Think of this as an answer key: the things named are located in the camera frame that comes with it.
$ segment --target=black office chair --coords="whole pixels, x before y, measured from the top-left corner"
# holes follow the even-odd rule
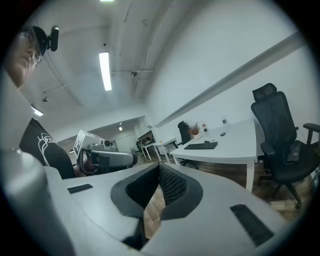
[[[179,145],[184,145],[186,144],[187,142],[191,141],[191,135],[190,133],[188,132],[189,130],[189,126],[184,122],[180,122],[178,124],[178,128],[180,130],[180,135],[181,135],[181,142],[176,144],[176,142],[173,142],[172,144],[175,146],[175,148],[177,149]],[[184,159],[180,162],[183,166],[185,166],[186,164],[190,164],[191,166],[193,166],[195,169],[199,169],[199,167],[194,164],[193,162],[191,162],[190,160],[187,160],[187,159]]]
[[[285,94],[282,91],[277,92],[277,88],[272,83],[267,83],[252,92],[256,102],[251,105],[251,110],[264,132],[265,141],[261,144],[261,149],[271,172],[271,176],[259,177],[258,184],[261,180],[279,183],[272,198],[282,185],[286,185],[297,200],[295,208],[299,209],[301,199],[292,183],[303,180],[320,163],[319,156],[310,146],[313,132],[320,133],[320,125],[305,123],[303,127],[309,130],[307,144],[296,141],[297,128],[294,125]],[[290,146],[295,141],[300,144],[299,160],[288,162]]]

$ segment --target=desk leg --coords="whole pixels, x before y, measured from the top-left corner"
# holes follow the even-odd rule
[[[141,148],[141,150],[142,150],[142,153],[143,153],[144,157],[147,158],[143,147]]]
[[[162,145],[162,146],[161,146],[161,148],[162,148],[163,153],[164,153],[164,155],[165,155],[165,159],[166,159],[166,161],[170,164],[170,160],[169,160],[169,157],[168,157],[168,155],[167,155],[167,152],[166,152],[165,146],[164,146],[164,145]]]
[[[178,158],[173,157],[173,160],[174,160],[174,162],[175,162],[176,165],[178,165],[178,166],[181,165],[181,163],[180,163],[180,161],[179,161]]]
[[[148,154],[148,157],[149,157],[150,161],[152,162],[151,157],[150,157],[150,155],[149,155],[149,151],[148,151],[148,149],[147,149],[147,148],[145,148],[145,151],[146,151],[146,153]]]
[[[255,161],[248,161],[246,164],[246,186],[245,188],[252,192],[254,186],[254,176],[255,176]]]
[[[159,162],[161,162],[161,158],[160,158],[160,156],[159,156],[157,147],[156,147],[156,146],[153,146],[153,147],[154,147],[154,150],[155,150],[155,152],[156,152],[156,155],[158,156]]]

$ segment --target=wooden floor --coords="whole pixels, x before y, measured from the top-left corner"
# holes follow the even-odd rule
[[[158,157],[156,153],[149,152],[151,160],[153,162],[158,162]],[[166,162],[166,158],[161,155],[161,159]],[[142,165],[146,163],[150,163],[151,161],[148,158],[145,158],[143,155],[138,157],[137,165]],[[239,185],[246,187],[247,180],[247,167],[244,164],[218,164],[218,163],[207,163],[207,162],[198,162],[194,161],[195,164],[198,165],[199,171],[212,173],[215,175],[223,176],[228,178]],[[308,205],[308,202],[312,198],[312,185],[308,178],[305,178],[303,181],[294,183],[294,187],[298,192],[299,196],[302,200],[302,207],[300,210],[295,209],[296,201],[288,189],[283,186],[279,193],[276,195],[275,199],[269,201],[268,198],[276,188],[277,184],[273,181],[263,180],[261,185],[258,186],[258,178],[259,176],[267,175],[263,168],[262,163],[256,163],[254,167],[254,182],[252,193],[257,197],[265,200],[270,204],[270,206],[278,211],[288,222],[294,220],[297,216],[304,212],[305,207]],[[150,239],[153,234],[159,228],[160,221],[160,213],[162,209],[165,207],[165,201],[163,197],[163,193],[158,187],[151,198],[149,204],[144,210],[144,229],[145,236]]]

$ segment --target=chair armrest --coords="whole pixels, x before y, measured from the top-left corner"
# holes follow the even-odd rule
[[[303,125],[303,127],[307,128],[310,131],[320,133],[320,125],[317,125],[315,123],[307,122]]]
[[[306,144],[310,145],[312,140],[312,134],[313,132],[320,133],[320,125],[317,125],[315,123],[307,122],[303,125],[304,128],[307,128],[308,131],[308,138],[306,139]]]
[[[261,143],[261,149],[268,157],[272,157],[276,154],[275,150],[270,146],[268,142]]]

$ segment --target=ceiling light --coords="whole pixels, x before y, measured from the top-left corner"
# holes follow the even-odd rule
[[[112,88],[109,70],[109,52],[99,53],[99,59],[104,89],[110,91]]]
[[[39,117],[41,117],[44,114],[40,110],[36,109],[36,107],[34,106],[31,106],[31,108],[33,109],[34,113]]]

